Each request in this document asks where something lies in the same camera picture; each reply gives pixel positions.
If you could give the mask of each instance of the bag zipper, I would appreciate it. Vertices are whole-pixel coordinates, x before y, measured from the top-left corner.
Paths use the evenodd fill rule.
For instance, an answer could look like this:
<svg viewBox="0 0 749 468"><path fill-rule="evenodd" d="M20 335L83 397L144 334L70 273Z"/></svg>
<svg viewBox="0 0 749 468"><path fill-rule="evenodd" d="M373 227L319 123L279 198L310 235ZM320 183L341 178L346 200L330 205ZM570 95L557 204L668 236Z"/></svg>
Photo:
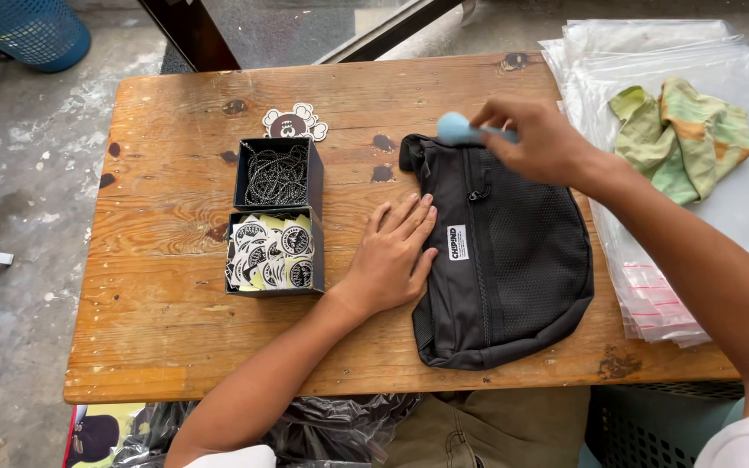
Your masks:
<svg viewBox="0 0 749 468"><path fill-rule="evenodd" d="M467 211L469 214L468 224L470 228L470 238L473 239L473 258L476 263L476 277L479 279L479 296L481 297L481 313L484 319L484 347L490 347L490 336L492 334L490 324L490 314L487 306L487 291L484 286L484 272L481 267L481 256L479 255L479 239L476 235L475 215L473 213L473 203L487 197L490 194L490 185L487 183L487 170L482 172L484 187L482 192L473 190L473 172L470 169L469 150L463 149L464 161L464 185L467 188Z"/></svg>

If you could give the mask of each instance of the white label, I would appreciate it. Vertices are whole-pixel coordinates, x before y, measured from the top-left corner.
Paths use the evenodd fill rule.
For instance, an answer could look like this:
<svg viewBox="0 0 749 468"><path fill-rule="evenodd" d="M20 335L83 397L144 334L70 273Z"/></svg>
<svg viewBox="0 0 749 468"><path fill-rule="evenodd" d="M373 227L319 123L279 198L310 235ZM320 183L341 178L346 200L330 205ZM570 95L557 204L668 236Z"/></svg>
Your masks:
<svg viewBox="0 0 749 468"><path fill-rule="evenodd" d="M447 226L447 245L450 260L467 260L467 230L463 224Z"/></svg>

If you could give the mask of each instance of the person's lap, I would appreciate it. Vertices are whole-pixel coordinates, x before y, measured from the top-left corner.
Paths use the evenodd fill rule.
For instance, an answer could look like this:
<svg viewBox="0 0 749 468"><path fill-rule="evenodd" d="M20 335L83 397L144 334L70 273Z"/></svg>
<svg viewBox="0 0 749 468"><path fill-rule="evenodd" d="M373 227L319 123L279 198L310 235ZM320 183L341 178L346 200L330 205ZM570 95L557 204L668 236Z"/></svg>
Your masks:
<svg viewBox="0 0 749 468"><path fill-rule="evenodd" d="M398 425L389 458L373 466L574 468L589 395L589 387L427 394Z"/></svg>

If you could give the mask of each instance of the black crate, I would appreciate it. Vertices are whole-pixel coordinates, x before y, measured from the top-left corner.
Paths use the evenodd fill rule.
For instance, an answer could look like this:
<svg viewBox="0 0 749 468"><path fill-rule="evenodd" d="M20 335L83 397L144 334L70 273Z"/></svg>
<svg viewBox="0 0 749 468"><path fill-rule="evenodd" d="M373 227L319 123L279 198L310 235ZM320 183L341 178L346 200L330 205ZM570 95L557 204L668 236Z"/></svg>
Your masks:
<svg viewBox="0 0 749 468"><path fill-rule="evenodd" d="M306 175L306 202L300 205L246 205L244 192L247 190L247 162L253 156L253 153L244 147L244 145L239 144L239 172L235 178L233 207L238 210L261 210L268 208L296 208L307 205L313 209L317 218L322 220L323 165L319 159L319 154L313 140L308 137L296 137L245 138L242 141L250 145L257 153L268 149L278 153L287 153L295 145L307 145L308 172Z"/></svg>
<svg viewBox="0 0 749 468"><path fill-rule="evenodd" d="M323 234L322 221L314 216L314 210L311 207L295 208L268 208L262 210L239 211L230 214L230 224L227 225L227 242L230 245L230 235L233 231L233 225L238 224L242 217L255 215L270 215L275 218L296 219L299 215L306 215L310 220L311 237L314 241L314 255L311 258L311 287L301 287L295 289L270 289L265 291L237 291L230 286L227 278L224 280L225 293L246 297L273 297L273 296L296 296L299 294L318 294L326 292L326 252L325 237ZM227 263L230 263L232 257L227 252Z"/></svg>

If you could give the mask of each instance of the human hand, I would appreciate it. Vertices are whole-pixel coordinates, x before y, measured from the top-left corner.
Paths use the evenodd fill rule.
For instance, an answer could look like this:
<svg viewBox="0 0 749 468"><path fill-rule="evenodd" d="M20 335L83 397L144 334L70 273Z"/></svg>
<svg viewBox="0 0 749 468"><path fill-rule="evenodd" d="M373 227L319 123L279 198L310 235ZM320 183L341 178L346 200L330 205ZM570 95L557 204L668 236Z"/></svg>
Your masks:
<svg viewBox="0 0 749 468"><path fill-rule="evenodd" d="M432 195L418 198L413 193L391 212L389 202L374 210L348 273L329 290L359 312L361 321L417 297L430 273L438 249L421 253L421 248L438 211Z"/></svg>
<svg viewBox="0 0 749 468"><path fill-rule="evenodd" d="M470 125L517 131L519 144L490 132L482 142L510 170L537 182L592 195L600 181L635 173L626 160L587 142L550 101L491 98Z"/></svg>

